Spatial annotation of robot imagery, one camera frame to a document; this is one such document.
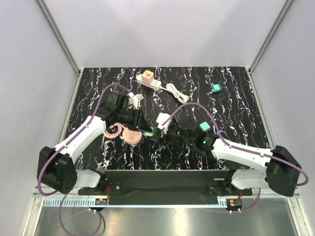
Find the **pink round power socket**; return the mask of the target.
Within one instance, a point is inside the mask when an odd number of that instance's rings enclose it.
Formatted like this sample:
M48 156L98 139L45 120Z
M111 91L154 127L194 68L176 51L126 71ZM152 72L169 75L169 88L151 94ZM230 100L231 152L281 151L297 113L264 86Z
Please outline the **pink round power socket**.
M142 140L142 132L125 128L123 130L123 139L129 145L137 145Z

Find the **pink cube plug adapter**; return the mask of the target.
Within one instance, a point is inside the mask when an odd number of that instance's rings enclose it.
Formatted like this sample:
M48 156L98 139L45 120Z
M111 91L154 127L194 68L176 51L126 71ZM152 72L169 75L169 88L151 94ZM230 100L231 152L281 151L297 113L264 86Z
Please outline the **pink cube plug adapter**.
M154 72L145 70L142 75L142 81L146 84L151 84L154 81Z

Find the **white power strip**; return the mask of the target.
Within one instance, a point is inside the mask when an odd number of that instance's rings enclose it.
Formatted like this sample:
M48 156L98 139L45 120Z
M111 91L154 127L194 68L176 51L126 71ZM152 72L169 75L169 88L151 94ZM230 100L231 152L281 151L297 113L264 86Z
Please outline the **white power strip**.
M161 81L154 78L154 73L141 74L136 77L137 83L151 88L155 91L161 89Z

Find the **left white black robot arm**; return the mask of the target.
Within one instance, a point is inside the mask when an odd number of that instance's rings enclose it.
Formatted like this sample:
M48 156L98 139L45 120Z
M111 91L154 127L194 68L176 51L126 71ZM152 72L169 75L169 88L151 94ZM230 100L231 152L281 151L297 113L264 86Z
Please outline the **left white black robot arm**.
M99 102L94 113L64 141L55 147L44 147L39 153L37 181L54 189L69 193L73 188L88 187L100 195L106 182L96 170L79 170L74 164L80 154L115 123L126 125L131 131L151 131L140 107L143 95L113 92Z

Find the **green plug adapter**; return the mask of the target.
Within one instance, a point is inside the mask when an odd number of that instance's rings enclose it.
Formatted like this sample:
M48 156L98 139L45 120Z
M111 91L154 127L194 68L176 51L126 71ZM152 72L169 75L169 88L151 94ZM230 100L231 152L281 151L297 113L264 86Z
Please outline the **green plug adapter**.
M145 131L143 135L148 138L154 138L158 134L157 129L155 127L151 127L151 132Z

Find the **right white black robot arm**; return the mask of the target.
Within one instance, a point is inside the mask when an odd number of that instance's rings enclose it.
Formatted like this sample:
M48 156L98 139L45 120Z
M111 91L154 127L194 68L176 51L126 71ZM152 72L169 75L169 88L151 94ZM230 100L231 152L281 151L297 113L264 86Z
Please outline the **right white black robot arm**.
M247 170L230 171L223 183L227 194L246 188L269 188L285 197L294 195L301 165L285 147L255 148L226 141L192 121L177 122L164 113L159 114L156 123L158 141L185 144L200 156L248 166Z

